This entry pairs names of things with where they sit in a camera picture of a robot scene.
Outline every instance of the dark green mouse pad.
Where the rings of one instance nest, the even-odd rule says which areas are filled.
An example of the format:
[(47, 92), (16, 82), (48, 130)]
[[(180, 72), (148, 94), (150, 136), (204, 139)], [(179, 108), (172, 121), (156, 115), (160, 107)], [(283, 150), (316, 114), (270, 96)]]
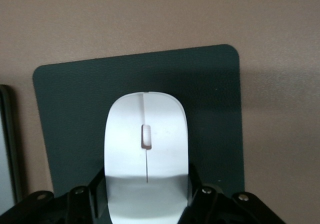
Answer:
[(183, 105), (189, 162), (227, 196), (244, 190), (239, 55), (229, 45), (51, 64), (33, 83), (56, 197), (87, 185), (104, 166), (111, 105), (163, 92)]

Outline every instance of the wireless mouse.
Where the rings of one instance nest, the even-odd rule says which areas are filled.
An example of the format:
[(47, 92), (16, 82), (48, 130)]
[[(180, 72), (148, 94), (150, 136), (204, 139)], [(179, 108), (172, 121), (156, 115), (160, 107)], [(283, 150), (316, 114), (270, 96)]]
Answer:
[(183, 106), (161, 92), (124, 95), (105, 127), (104, 172), (113, 224), (176, 224), (188, 204)]

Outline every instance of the white mouse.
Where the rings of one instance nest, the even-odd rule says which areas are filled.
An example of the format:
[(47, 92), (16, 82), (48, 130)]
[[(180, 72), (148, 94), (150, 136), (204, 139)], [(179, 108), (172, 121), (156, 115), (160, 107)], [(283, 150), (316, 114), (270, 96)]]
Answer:
[(176, 224), (188, 198), (188, 127), (173, 96), (137, 92), (110, 108), (104, 172), (113, 224)]

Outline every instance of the desk surface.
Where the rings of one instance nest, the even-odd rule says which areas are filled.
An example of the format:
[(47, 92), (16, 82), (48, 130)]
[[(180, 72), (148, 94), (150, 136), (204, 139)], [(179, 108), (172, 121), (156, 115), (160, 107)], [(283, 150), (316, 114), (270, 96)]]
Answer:
[(18, 100), (28, 192), (52, 183), (32, 83), (41, 65), (230, 44), (246, 190), (291, 224), (320, 219), (320, 0), (0, 0), (0, 82)]

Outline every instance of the scroll wheel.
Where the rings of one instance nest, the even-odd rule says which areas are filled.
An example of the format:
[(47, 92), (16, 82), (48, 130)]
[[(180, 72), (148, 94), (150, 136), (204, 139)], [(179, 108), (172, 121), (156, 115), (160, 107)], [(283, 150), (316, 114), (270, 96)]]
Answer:
[(150, 150), (151, 144), (151, 126), (142, 125), (141, 126), (141, 148)]

